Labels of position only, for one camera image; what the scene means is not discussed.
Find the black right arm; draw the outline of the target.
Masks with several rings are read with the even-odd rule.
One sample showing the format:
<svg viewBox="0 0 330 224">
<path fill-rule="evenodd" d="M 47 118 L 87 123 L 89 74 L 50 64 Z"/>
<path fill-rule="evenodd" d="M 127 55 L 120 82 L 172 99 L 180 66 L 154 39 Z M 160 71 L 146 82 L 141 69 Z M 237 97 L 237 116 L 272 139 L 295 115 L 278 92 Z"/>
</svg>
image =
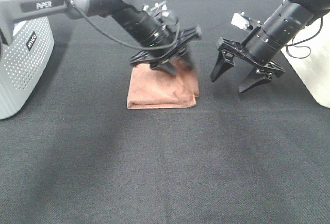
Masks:
<svg viewBox="0 0 330 224">
<path fill-rule="evenodd" d="M 288 46 L 299 31 L 328 13 L 329 0 L 284 0 L 264 23 L 242 13 L 235 13 L 232 19 L 234 25 L 249 34 L 242 42 L 220 39 L 219 55 L 210 80 L 215 82 L 234 67 L 235 58 L 253 66 L 240 84 L 239 92 L 269 83 L 273 76 L 281 77 L 285 70 L 273 62 L 272 58 Z"/>
</svg>

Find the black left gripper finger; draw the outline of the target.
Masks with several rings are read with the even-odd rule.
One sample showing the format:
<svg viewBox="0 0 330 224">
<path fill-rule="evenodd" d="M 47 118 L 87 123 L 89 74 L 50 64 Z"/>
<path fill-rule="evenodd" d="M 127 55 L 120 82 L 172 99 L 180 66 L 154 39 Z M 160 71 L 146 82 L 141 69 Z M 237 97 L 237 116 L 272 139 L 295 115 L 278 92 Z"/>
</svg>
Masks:
<svg viewBox="0 0 330 224">
<path fill-rule="evenodd" d="M 183 68 L 188 71 L 192 71 L 195 68 L 195 64 L 193 58 L 191 57 L 191 53 L 189 50 L 183 51 L 179 54 L 179 59 Z"/>
<path fill-rule="evenodd" d="M 177 69 L 170 62 L 159 64 L 157 69 L 172 76 L 177 75 Z"/>
</svg>

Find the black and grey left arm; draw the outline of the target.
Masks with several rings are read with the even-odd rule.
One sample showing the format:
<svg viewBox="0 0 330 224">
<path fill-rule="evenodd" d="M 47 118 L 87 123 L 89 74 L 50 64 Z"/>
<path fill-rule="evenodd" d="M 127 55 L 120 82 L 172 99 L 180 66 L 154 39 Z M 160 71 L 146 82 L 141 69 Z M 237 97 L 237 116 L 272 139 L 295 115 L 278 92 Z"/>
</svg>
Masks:
<svg viewBox="0 0 330 224">
<path fill-rule="evenodd" d="M 14 25 L 21 21 L 64 13 L 70 19 L 112 17 L 138 42 L 132 66 L 149 64 L 153 70 L 176 75 L 174 60 L 194 68 L 188 42 L 201 36 L 199 26 L 181 29 L 166 2 L 148 6 L 144 0 L 1 0 L 1 45 L 13 43 Z"/>
</svg>

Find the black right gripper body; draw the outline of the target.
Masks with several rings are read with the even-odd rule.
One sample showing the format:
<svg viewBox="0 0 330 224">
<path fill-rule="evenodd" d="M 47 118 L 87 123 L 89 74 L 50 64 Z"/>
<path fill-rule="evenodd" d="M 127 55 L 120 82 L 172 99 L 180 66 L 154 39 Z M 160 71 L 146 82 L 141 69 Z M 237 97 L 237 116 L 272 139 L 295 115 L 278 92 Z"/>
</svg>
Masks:
<svg viewBox="0 0 330 224">
<path fill-rule="evenodd" d="M 285 70 L 284 68 L 269 60 L 269 61 L 259 61 L 256 57 L 254 57 L 241 43 L 236 41 L 231 41 L 228 39 L 221 38 L 218 41 L 218 51 L 227 50 L 234 54 L 234 58 L 242 59 L 249 64 L 251 64 L 255 69 L 260 69 L 262 71 L 266 71 L 272 73 L 272 76 L 281 77 Z"/>
</svg>

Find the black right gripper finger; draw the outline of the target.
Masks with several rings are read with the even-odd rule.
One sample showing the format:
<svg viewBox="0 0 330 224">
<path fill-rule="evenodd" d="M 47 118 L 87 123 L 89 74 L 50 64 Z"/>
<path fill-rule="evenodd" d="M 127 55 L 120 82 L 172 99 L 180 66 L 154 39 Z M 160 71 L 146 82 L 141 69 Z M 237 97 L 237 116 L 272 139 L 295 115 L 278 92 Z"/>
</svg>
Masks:
<svg viewBox="0 0 330 224">
<path fill-rule="evenodd" d="M 211 82 L 215 82 L 223 73 L 235 66 L 234 56 L 227 50 L 219 51 L 216 64 L 210 75 Z"/>
<path fill-rule="evenodd" d="M 272 73 L 262 71 L 260 69 L 253 69 L 248 76 L 239 85 L 239 92 L 243 93 L 256 86 L 267 84 L 272 81 Z"/>
</svg>

